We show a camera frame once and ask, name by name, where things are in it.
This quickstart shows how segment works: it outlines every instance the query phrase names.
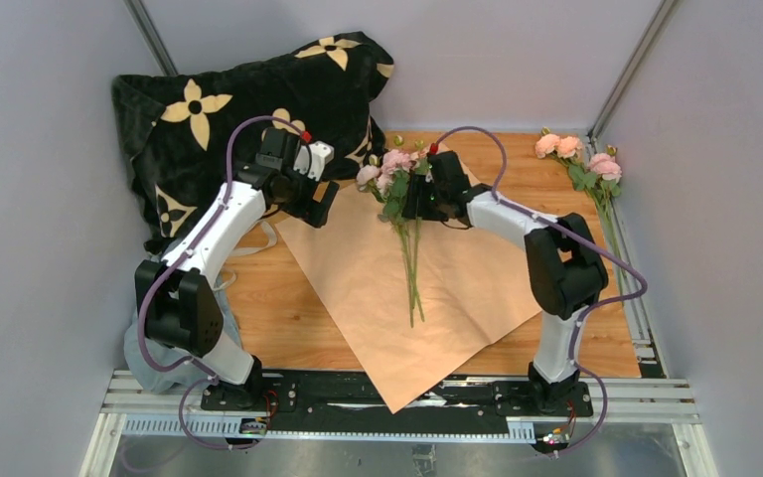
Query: blue fabric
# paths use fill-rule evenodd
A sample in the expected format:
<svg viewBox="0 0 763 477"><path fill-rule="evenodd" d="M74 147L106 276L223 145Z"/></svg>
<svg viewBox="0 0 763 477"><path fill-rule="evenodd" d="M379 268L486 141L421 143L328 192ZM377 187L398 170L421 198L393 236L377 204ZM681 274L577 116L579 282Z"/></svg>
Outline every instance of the blue fabric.
<svg viewBox="0 0 763 477"><path fill-rule="evenodd" d="M225 291L217 291L215 292L215 298L218 300L218 304L224 314L224 332L240 345L241 337L238 333L238 324L235 322L232 311L229 309L227 293ZM137 323L138 314L134 310L131 325L124 334L124 359L127 361L130 371L142 388L151 393L163 393L175 384L190 386L197 380L206 377L206 373L191 365L180 366L169 373L159 373L149 367L144 358L142 358L141 351L139 351ZM166 348L152 340L147 340L147 349L150 352L150 356L162 365L170 365L185 356L179 351Z"/></svg>

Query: gray wall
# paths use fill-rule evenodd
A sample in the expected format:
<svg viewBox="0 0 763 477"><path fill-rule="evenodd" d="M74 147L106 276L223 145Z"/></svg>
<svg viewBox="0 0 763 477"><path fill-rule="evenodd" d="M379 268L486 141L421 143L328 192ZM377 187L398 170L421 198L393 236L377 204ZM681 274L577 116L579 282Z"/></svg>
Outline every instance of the gray wall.
<svg viewBox="0 0 763 477"><path fill-rule="evenodd" d="M119 0L0 1L0 475L76 475L146 228L109 87L157 74Z"/></svg>
<svg viewBox="0 0 763 477"><path fill-rule="evenodd" d="M721 475L763 475L763 2L683 1L603 138Z"/></svg>
<svg viewBox="0 0 763 477"><path fill-rule="evenodd" d="M592 125L659 0L146 0L181 73L364 30L396 61L382 127Z"/></svg>

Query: pink flower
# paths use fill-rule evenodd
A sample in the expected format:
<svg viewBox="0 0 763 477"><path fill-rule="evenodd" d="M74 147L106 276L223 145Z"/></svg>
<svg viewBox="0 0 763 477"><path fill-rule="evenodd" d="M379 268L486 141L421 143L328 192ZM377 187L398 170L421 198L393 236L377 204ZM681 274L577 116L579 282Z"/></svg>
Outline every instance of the pink flower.
<svg viewBox="0 0 763 477"><path fill-rule="evenodd" d="M556 134L546 134L545 136L541 137L539 141L536 142L536 145L534 146L534 152L536 153L536 157L538 157L539 159L542 159L548 154L554 152L554 149L557 148L557 145L559 145L559 143L560 143L560 136Z"/></svg>
<svg viewBox="0 0 763 477"><path fill-rule="evenodd" d="M567 136L560 139L560 143L557 145L557 156L568 159L574 157L582 148L583 143L580 142L580 139L574 136Z"/></svg>
<svg viewBox="0 0 763 477"><path fill-rule="evenodd" d="M621 166L613 161L598 161L595 166L589 168L590 171L601 176L605 181L620 181Z"/></svg>
<svg viewBox="0 0 763 477"><path fill-rule="evenodd" d="M589 161L589 165L586 167L591 170L597 164L601 162L607 162L607 161L616 162L616 158L607 154L606 152L599 152L598 154L595 154L594 156L592 156L592 159Z"/></svg>
<svg viewBox="0 0 763 477"><path fill-rule="evenodd" d="M359 189L363 189L369 181L375 179L381 173L382 170L376 166L364 166L360 171L358 171L358 176L356 176L356 184L358 185Z"/></svg>
<svg viewBox="0 0 763 477"><path fill-rule="evenodd" d="M413 161L410 154L398 149L391 149L384 154L381 171L385 174L392 174L396 169L409 171L412 167Z"/></svg>
<svg viewBox="0 0 763 477"><path fill-rule="evenodd" d="M380 176L376 178L376 187L379 188L379 192L381 192L382 195L387 193L387 188L390 187L390 184L392 184L393 178L390 176L390 174L382 173Z"/></svg>

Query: wooden surface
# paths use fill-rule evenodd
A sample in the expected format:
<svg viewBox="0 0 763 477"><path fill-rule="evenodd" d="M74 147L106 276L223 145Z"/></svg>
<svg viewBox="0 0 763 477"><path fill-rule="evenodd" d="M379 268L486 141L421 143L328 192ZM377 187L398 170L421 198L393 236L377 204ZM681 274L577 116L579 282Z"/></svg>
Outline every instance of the wooden surface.
<svg viewBox="0 0 763 477"><path fill-rule="evenodd" d="M397 134L391 132L388 139ZM434 132L399 132L406 142L436 139ZM575 192L565 170L552 160L534 156L537 136L499 134L508 150L508 171L500 190L510 199L534 209L557 215L582 215L598 243L604 243L595 206L585 194ZM499 172L501 156L486 136L458 133L445 141L458 153L472 173L492 182ZM353 187L345 182L342 187ZM272 224L285 220L279 214ZM266 243L256 229L239 243L257 246ZM610 286L602 297L617 293L612 267ZM237 274L229 288L229 303L238 321L244 348L268 368L359 370L356 359L335 322L329 317L311 284L283 241L266 251L231 257L227 268ZM528 372L539 342L540 319L523 324L496 344L485 348L458 371L470 374L516 374ZM639 367L620 304L606 306L590 316L581 343L580 361L607 377L636 378Z"/></svg>

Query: black blanket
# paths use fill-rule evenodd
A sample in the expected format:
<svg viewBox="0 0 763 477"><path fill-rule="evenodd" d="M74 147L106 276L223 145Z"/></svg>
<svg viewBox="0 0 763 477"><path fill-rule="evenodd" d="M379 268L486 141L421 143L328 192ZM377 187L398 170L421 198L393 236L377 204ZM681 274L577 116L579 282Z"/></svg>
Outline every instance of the black blanket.
<svg viewBox="0 0 763 477"><path fill-rule="evenodd" d="M334 146L324 180L355 177L369 154L383 154L384 135L369 103L392 70L390 55L356 32L225 72L117 77L112 101L118 140L130 188L152 232L145 248L158 253L197 223L226 179L229 135L251 117L282 117L312 140ZM238 136L236 170L252 161L264 129L273 126L287 128L259 122Z"/></svg>

